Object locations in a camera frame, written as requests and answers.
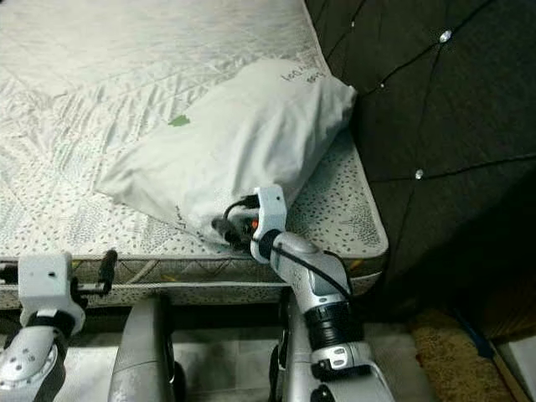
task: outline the black cable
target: black cable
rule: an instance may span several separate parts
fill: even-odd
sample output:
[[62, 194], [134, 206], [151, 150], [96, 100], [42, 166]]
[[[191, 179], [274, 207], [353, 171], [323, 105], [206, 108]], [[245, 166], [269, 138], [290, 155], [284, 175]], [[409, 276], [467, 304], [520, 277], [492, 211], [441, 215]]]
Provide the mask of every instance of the black cable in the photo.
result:
[[327, 283], [329, 283], [331, 286], [337, 289], [338, 292], [346, 299], [348, 303], [352, 304], [352, 295], [346, 289], [344, 289], [338, 282], [336, 282], [330, 275], [319, 270], [314, 265], [309, 264], [307, 261], [302, 260], [300, 257], [297, 257], [289, 253], [288, 251], [283, 250], [281, 248], [281, 243], [278, 246], [272, 246], [271, 249], [272, 251], [275, 251], [277, 254], [282, 255], [283, 257], [296, 262], [297, 264], [303, 266], [304, 268], [307, 268], [311, 272], [320, 276], [323, 280], [325, 280]]
[[[335, 257], [336, 259], [338, 259], [338, 262], [341, 263], [341, 266], [344, 268], [345, 265], [344, 265], [344, 261], [343, 259], [341, 258], [341, 256], [337, 253], [334, 253], [333, 251], [330, 251], [330, 250], [324, 250], [324, 254], [327, 254], [327, 255], [331, 255], [333, 257]], [[350, 291], [353, 289], [352, 288], [352, 281], [350, 281], [350, 276], [348, 275], [347, 271], [346, 271], [346, 268], [344, 268], [344, 273], [346, 273], [346, 284], [348, 285], [348, 289], [350, 289]]]
[[229, 217], [229, 213], [231, 212], [231, 209], [233, 209], [234, 207], [238, 207], [239, 205], [242, 205], [242, 200], [232, 203], [229, 207], [227, 207], [227, 209], [224, 212], [224, 219], [227, 219]]

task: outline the tiled floor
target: tiled floor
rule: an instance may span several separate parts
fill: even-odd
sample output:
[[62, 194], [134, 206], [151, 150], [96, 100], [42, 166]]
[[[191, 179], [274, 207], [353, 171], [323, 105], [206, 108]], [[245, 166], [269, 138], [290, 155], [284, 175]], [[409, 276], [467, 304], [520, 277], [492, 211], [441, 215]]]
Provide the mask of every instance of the tiled floor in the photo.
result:
[[[365, 331], [397, 402], [434, 401], [404, 326], [368, 324]], [[270, 353], [278, 336], [273, 327], [175, 332], [173, 348], [186, 373], [188, 402], [266, 402]], [[106, 401], [120, 341], [119, 333], [73, 339], [65, 360], [67, 378], [55, 402]]]

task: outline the floor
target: floor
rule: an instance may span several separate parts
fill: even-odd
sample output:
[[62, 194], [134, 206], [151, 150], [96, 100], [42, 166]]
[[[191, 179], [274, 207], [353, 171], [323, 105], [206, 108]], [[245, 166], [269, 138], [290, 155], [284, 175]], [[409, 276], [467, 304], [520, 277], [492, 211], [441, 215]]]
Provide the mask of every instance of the floor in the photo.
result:
[[[436, 400], [403, 325], [367, 324], [365, 332], [397, 402]], [[266, 402], [270, 353], [278, 335], [276, 327], [176, 331], [173, 349], [186, 373], [188, 402]], [[72, 339], [67, 377], [54, 401], [106, 401], [120, 341], [120, 333]]]
[[497, 349], [527, 396], [536, 400], [536, 335], [500, 343]]

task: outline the upholstered headboard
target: upholstered headboard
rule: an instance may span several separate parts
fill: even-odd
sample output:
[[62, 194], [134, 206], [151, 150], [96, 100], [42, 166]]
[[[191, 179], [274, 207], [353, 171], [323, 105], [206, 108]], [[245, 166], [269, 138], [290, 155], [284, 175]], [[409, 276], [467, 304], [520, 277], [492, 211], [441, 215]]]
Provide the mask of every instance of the upholstered headboard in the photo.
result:
[[308, 0], [390, 242], [388, 307], [532, 266], [536, 2]]

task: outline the white bracket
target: white bracket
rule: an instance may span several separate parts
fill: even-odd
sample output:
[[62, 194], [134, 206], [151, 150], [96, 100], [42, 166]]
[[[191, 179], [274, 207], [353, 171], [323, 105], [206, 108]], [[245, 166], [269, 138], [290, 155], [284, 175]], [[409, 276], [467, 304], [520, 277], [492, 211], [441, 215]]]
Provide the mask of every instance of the white bracket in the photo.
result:
[[25, 255], [18, 260], [18, 299], [23, 305], [20, 323], [25, 327], [29, 318], [53, 317], [57, 311], [68, 313], [75, 320], [72, 334], [81, 331], [85, 322], [82, 307], [70, 295], [70, 253]]
[[[270, 230], [277, 229], [280, 232], [285, 231], [286, 225], [286, 204], [285, 196], [281, 186], [274, 185], [270, 187], [257, 187], [255, 194], [259, 197], [259, 226], [253, 234], [253, 239], [260, 240]], [[261, 264], [269, 264], [259, 251], [258, 241], [252, 241], [251, 255]]]

